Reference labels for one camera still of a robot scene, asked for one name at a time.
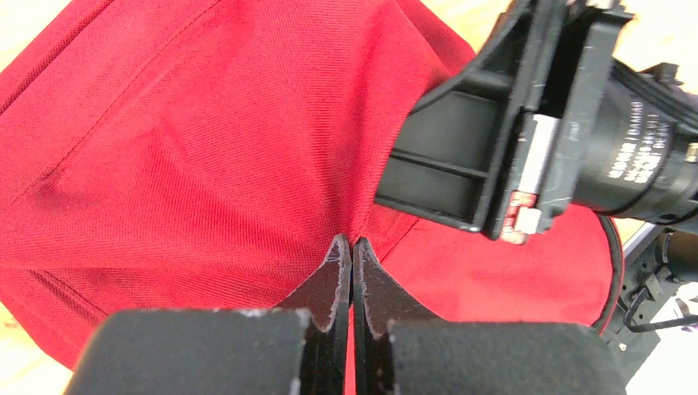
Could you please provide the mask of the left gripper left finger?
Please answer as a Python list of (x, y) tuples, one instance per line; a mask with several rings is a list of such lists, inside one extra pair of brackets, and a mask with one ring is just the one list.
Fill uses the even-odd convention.
[(69, 394), (340, 394), (345, 381), (351, 248), (336, 236), (322, 264), (270, 309), (131, 309), (83, 351)]

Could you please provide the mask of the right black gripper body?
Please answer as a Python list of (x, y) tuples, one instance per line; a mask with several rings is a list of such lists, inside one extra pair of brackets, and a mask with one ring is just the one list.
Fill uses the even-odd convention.
[(572, 203), (582, 157), (631, 14), (618, 1), (530, 1), (530, 31), (515, 86), (509, 163), (492, 205), (491, 239), (523, 244)]

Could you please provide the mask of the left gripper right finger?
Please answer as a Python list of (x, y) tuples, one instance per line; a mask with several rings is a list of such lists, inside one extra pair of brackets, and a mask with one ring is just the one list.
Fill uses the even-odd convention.
[(381, 266), (370, 242), (353, 251), (355, 383), (359, 394), (623, 394), (599, 335), (571, 323), (453, 323)]

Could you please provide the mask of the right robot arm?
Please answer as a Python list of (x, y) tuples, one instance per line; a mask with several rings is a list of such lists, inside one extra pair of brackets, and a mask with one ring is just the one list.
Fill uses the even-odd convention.
[(613, 57), (617, 1), (514, 1), (480, 53), (415, 104), (375, 195), (523, 244), (569, 205), (694, 234), (697, 108), (677, 68)]

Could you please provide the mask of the red backpack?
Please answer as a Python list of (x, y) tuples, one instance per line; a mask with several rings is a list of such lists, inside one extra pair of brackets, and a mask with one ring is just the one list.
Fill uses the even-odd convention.
[(2, 303), (74, 374), (112, 315), (273, 308), (343, 235), (340, 394), (360, 239), (443, 320), (600, 337), (610, 219), (569, 205), (511, 244), (375, 201), (415, 104), (477, 55), (419, 1), (70, 2), (1, 75)]

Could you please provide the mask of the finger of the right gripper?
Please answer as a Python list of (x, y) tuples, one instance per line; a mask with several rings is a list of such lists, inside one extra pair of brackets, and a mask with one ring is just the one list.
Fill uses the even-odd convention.
[(375, 201), (481, 233), (540, 49), (540, 3), (514, 1), (481, 52), (425, 94), (390, 152)]

